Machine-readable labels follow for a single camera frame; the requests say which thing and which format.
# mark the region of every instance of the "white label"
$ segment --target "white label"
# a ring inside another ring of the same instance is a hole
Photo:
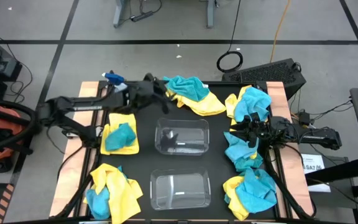
[[[302,154],[302,158],[303,172],[305,174],[324,169],[323,157],[321,155]],[[331,192],[329,186],[325,184],[313,185],[308,188],[310,192]]]

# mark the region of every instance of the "transparent plastic bin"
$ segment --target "transparent plastic bin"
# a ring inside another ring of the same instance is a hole
[[[160,118],[155,128],[155,148],[162,154],[200,156],[209,148],[208,122]]]
[[[150,178],[150,201],[154,210],[204,208],[211,203],[211,187],[204,167],[155,170]]]

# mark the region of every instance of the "wooden board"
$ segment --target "wooden board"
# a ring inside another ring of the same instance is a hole
[[[78,96],[96,96],[98,93],[98,85],[99,82],[83,82]],[[92,113],[92,111],[75,112],[73,119],[82,125],[90,125],[92,121]],[[63,160],[76,151],[80,146],[81,140],[79,138],[69,139],[67,141]],[[85,149],[82,149],[63,166],[57,182],[55,196],[50,209],[50,216],[61,212],[78,189],[84,157]]]
[[[267,82],[267,92],[272,98],[272,104],[270,106],[272,110],[272,116],[281,116],[291,121],[291,113],[288,108],[288,101],[285,95],[284,86],[282,82]],[[298,145],[290,143],[295,149],[298,149]],[[311,205],[308,186],[306,184],[305,174],[303,173],[303,166],[301,158],[298,153],[289,147],[284,147],[280,150],[281,160],[283,164],[285,182],[287,189],[293,195],[295,200],[303,208],[303,210],[311,215],[313,213],[313,207]]]

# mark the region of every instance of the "black hose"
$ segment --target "black hose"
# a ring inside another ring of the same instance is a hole
[[[0,141],[0,148],[7,147],[8,144],[12,144],[15,142],[18,142],[27,136],[31,136],[34,134],[33,130],[37,125],[37,114],[34,110],[20,105],[18,103],[8,102],[8,101],[0,101],[0,105],[6,108],[12,108],[15,110],[19,110],[21,112],[24,112],[25,114],[30,116],[30,123],[23,131],[21,131],[18,134],[15,134],[14,136],[7,138],[5,140]]]

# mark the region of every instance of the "yellow towel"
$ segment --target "yellow towel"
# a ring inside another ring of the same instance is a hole
[[[91,175],[94,182],[92,189],[95,189],[96,194],[107,185],[112,224],[121,224],[140,212],[136,199],[142,196],[143,192],[136,180],[126,179],[119,169],[108,164],[101,164]]]
[[[171,90],[167,91],[167,95],[173,95]],[[226,110],[226,107],[218,100],[218,98],[212,92],[201,101],[196,102],[184,96],[175,95],[173,100],[178,100],[177,106],[181,108],[183,105],[187,105],[194,111],[194,113],[200,116],[211,116],[222,113]]]
[[[139,142],[137,140],[137,131],[136,131],[136,120],[133,114],[117,114],[111,113],[109,114],[110,125],[106,124],[103,129],[102,135],[102,142],[100,145],[100,153],[103,155],[110,155],[110,154],[122,154],[122,155],[129,155],[129,154],[137,154],[139,152]],[[115,151],[107,151],[106,150],[106,138],[109,136],[110,133],[115,131],[120,124],[128,123],[132,130],[135,132],[136,139],[131,146],[125,146],[121,149]]]
[[[243,94],[246,92],[246,90],[251,87],[251,85],[244,86],[241,88],[239,97],[237,98],[235,94],[230,94],[225,100],[224,104],[226,106],[226,113],[229,118],[231,118],[231,124],[234,125],[237,124],[237,122],[233,119],[234,118],[234,109],[236,108],[238,102],[240,102]],[[255,152],[253,155],[250,156],[251,159],[255,159],[257,157],[258,153]]]
[[[244,177],[237,176],[230,178],[223,184],[223,190],[230,198],[229,208],[240,221],[244,221],[249,215],[249,212],[242,206],[236,194],[236,187],[243,181]]]

